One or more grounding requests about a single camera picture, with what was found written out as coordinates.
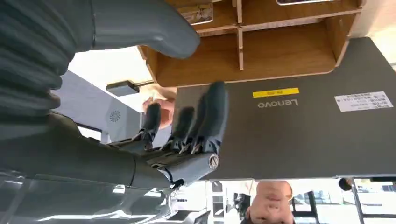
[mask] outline wooden divider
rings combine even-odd
[[[341,62],[363,4],[223,0],[213,3],[213,22],[193,26],[201,44],[191,57],[143,52],[153,79],[164,87],[328,73]]]

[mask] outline wooden shelf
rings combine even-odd
[[[328,73],[340,64],[363,3],[215,2],[213,22],[193,26],[201,44],[191,57],[170,58],[145,47],[141,52],[163,87]]]
[[[276,0],[244,0],[242,2],[244,31],[315,22],[316,19],[360,12],[357,0],[338,0],[280,6]]]
[[[168,87],[291,77],[327,73],[336,64],[323,22],[246,32],[243,40],[244,70],[238,66],[237,36],[227,34],[203,38],[185,60],[159,54],[156,80]]]

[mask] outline person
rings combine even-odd
[[[293,196],[339,185],[338,179],[301,179],[283,181],[223,181],[226,188],[253,198],[245,213],[245,223],[293,224],[289,201]]]
[[[161,121],[160,129],[166,128],[172,124],[173,113],[175,111],[175,100],[174,99],[153,99],[149,97],[143,103],[143,111],[146,112],[148,106],[153,103],[158,103],[161,106]]]

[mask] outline laptop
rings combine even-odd
[[[205,179],[396,176],[396,74],[369,38],[324,75],[226,84],[229,118]],[[207,86],[179,88],[176,112]]]

